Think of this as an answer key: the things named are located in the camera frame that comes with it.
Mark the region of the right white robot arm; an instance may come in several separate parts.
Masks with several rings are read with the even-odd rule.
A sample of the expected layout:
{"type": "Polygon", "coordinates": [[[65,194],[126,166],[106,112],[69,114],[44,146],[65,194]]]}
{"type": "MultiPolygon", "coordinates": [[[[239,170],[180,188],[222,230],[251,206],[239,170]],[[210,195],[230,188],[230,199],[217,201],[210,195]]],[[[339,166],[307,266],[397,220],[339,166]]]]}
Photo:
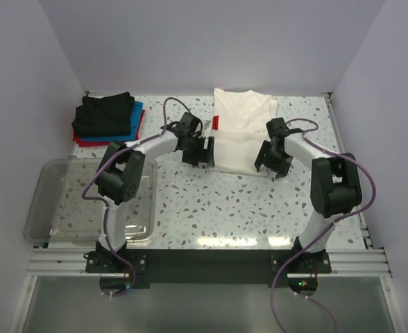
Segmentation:
{"type": "Polygon", "coordinates": [[[263,142],[255,160],[257,170],[266,167],[276,178],[287,176],[293,160],[311,172],[309,199],[312,214],[303,232],[294,241],[297,253],[321,253],[342,217],[348,217],[362,202],[355,157],[316,148],[301,128],[290,129],[283,118],[266,123],[269,140],[263,142]]]}

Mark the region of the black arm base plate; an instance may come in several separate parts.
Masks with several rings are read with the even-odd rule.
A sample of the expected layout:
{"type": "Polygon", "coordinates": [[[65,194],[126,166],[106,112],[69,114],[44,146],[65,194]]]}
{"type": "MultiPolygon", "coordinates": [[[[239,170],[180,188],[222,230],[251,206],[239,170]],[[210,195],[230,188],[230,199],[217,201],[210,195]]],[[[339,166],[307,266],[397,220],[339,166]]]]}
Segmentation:
{"type": "Polygon", "coordinates": [[[85,271],[99,274],[104,291],[148,289],[152,284],[265,284],[286,287],[290,275],[332,272],[329,255],[305,253],[288,263],[293,250],[123,249],[98,247],[83,255],[85,271]]]}

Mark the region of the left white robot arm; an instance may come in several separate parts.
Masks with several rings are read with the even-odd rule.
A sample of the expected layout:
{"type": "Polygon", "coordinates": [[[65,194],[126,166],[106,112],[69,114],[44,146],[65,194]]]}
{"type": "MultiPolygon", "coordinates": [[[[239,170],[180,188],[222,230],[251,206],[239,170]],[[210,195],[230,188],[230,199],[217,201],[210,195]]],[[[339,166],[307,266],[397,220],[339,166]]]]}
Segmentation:
{"type": "Polygon", "coordinates": [[[94,181],[99,195],[105,199],[100,245],[112,253],[125,247],[125,225],[119,217],[119,206],[136,197],[147,164],[181,151],[181,162],[213,167],[214,142],[213,136],[203,135],[202,121],[186,112],[180,121],[163,126],[159,134],[133,143],[110,143],[94,181]]]}

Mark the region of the white printed t-shirt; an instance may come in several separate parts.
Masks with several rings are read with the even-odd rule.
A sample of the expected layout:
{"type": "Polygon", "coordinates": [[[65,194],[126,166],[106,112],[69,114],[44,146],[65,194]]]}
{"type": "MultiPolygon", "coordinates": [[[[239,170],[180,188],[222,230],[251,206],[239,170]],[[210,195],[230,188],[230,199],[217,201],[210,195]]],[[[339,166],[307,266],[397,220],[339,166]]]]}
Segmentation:
{"type": "Polygon", "coordinates": [[[214,89],[212,136],[214,137],[213,172],[267,176],[265,167],[255,168],[255,161],[268,139],[266,123],[276,116],[277,101],[271,95],[227,92],[214,89]]]}

